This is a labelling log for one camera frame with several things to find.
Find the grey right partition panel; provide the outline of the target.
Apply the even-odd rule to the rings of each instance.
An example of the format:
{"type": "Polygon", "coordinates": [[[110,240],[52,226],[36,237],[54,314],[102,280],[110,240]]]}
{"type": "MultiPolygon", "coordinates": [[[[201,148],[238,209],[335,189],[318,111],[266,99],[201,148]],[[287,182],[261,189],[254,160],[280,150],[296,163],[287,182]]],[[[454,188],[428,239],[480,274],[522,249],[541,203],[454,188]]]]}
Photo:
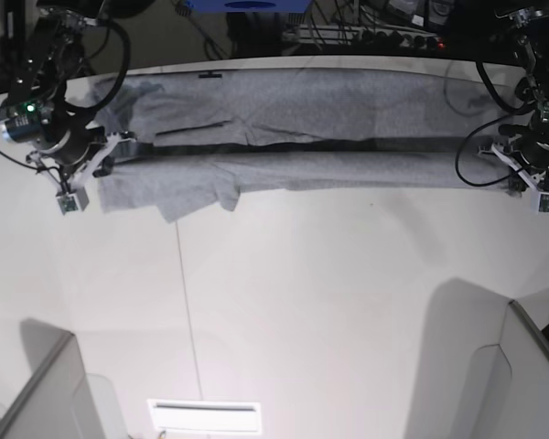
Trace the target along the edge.
{"type": "Polygon", "coordinates": [[[516,301],[470,359],[450,436],[549,438],[549,342],[516,301]]]}

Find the grey partition panel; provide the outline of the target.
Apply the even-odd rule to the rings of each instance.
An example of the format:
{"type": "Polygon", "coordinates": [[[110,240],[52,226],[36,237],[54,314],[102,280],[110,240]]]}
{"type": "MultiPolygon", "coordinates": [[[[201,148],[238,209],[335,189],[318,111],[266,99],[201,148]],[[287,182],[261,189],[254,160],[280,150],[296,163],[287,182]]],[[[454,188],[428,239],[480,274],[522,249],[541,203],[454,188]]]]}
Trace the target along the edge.
{"type": "Polygon", "coordinates": [[[450,436],[549,438],[549,342],[516,301],[470,359],[450,436]]]}
{"type": "Polygon", "coordinates": [[[59,337],[0,418],[0,438],[104,438],[77,338],[59,337]]]}

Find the white power strip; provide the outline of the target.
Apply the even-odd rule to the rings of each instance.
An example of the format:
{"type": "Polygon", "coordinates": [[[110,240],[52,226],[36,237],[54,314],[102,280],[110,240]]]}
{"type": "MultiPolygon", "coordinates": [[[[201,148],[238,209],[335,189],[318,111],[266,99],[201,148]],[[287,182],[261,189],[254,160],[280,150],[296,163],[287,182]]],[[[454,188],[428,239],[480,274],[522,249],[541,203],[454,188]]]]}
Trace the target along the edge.
{"type": "Polygon", "coordinates": [[[444,49],[443,39],[435,34],[409,27],[339,26],[320,25],[291,26],[283,31],[282,40],[287,43],[313,45],[316,48],[335,46],[387,46],[405,49],[444,49]]]}

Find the grey left partition panel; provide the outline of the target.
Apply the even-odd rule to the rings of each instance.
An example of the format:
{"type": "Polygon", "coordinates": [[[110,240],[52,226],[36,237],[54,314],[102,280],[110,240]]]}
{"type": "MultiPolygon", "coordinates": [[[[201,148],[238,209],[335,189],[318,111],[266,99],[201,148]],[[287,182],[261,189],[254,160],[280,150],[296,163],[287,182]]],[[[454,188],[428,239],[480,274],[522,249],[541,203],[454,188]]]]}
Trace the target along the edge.
{"type": "Polygon", "coordinates": [[[0,438],[104,438],[77,338],[59,337],[0,418],[0,438]]]}

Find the blue box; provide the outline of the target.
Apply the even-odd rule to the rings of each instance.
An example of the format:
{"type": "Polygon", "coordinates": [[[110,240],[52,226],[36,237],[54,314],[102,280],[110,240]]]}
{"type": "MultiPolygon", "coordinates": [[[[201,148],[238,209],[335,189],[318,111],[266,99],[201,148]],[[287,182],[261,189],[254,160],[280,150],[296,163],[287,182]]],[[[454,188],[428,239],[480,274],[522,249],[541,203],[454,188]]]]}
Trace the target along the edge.
{"type": "Polygon", "coordinates": [[[310,0],[190,0],[184,4],[200,13],[298,13],[310,0]]]}

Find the grey T-shirt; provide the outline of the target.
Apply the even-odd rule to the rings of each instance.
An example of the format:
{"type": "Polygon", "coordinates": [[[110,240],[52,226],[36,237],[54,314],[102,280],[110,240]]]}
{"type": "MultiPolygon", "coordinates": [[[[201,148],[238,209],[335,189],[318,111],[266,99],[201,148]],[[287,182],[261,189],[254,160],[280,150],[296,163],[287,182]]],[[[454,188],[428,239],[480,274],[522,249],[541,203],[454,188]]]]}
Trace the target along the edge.
{"type": "Polygon", "coordinates": [[[104,211],[173,222],[248,192],[463,188],[506,167],[479,155],[501,111],[473,80],[345,69],[225,70],[128,78],[97,120],[135,135],[98,184],[104,211]]]}

